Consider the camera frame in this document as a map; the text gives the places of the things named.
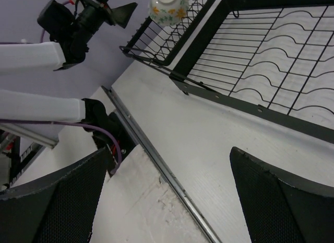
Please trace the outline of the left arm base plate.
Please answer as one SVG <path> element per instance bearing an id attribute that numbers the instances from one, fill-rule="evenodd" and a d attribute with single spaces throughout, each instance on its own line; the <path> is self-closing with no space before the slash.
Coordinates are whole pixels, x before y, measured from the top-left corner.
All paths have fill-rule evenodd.
<path id="1" fill-rule="evenodd" d="M 118 115 L 115 112 L 109 114 L 109 119 L 115 122 L 120 127 L 120 130 L 116 132 L 115 138 L 118 142 L 118 145 L 120 146 L 122 153 L 122 161 L 123 161 L 129 155 L 129 153 L 134 149 L 136 144 L 126 131 L 125 127 L 123 126 L 122 122 L 120 121 Z M 108 144 L 106 144 L 106 142 L 98 138 L 96 134 L 97 132 L 93 132 L 92 136 L 96 147 L 100 149 L 108 145 L 113 155 L 113 159 L 108 161 L 108 167 L 107 167 L 108 175 L 111 178 L 112 176 L 114 176 L 112 170 L 114 170 L 118 162 L 117 149 L 111 140 L 109 140 Z"/>

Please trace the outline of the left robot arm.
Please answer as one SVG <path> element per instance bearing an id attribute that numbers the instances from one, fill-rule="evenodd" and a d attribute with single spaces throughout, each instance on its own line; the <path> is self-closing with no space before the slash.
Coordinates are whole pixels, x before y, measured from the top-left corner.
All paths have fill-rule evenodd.
<path id="1" fill-rule="evenodd" d="M 137 7 L 108 0 L 1 0 L 1 129 L 47 147 L 79 125 L 87 98 L 125 68 L 120 45 Z"/>

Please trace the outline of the white bowl leaf pattern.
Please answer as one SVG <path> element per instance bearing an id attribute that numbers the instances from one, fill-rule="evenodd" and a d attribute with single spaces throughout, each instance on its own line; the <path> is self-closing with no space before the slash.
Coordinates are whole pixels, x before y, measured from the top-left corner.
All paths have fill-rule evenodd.
<path id="1" fill-rule="evenodd" d="M 148 14 L 160 26 L 175 26 L 187 17 L 189 0 L 150 0 Z"/>

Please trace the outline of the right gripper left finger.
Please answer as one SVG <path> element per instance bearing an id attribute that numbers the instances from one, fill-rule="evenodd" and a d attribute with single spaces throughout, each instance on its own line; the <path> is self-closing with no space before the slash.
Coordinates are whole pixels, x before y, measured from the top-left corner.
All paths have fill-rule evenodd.
<path id="1" fill-rule="evenodd" d="M 109 152 L 1 192 L 1 242 L 89 242 Z"/>

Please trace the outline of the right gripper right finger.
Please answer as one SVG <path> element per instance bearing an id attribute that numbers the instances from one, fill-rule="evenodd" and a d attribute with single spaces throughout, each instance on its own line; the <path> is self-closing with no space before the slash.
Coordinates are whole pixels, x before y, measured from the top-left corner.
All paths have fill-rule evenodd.
<path id="1" fill-rule="evenodd" d="M 333 187 L 237 147 L 230 164 L 252 242 L 333 242 Z"/>

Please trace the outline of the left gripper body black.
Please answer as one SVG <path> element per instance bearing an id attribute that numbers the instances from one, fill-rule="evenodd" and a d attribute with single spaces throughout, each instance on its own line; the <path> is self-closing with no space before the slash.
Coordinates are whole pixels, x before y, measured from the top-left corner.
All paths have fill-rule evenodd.
<path id="1" fill-rule="evenodd" d="M 103 23 L 115 25 L 109 0 L 76 0 L 83 5 L 83 11 L 75 18 L 71 34 L 72 44 L 87 44 Z"/>

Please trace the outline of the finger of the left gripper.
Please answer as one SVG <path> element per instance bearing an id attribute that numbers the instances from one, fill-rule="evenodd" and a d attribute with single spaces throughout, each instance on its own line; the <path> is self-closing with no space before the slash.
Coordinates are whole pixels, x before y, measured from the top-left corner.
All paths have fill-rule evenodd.
<path id="1" fill-rule="evenodd" d="M 135 2 L 117 8 L 110 8 L 109 5 L 106 5 L 105 22 L 110 26 L 118 25 L 122 28 L 126 28 L 137 6 L 138 4 Z"/>

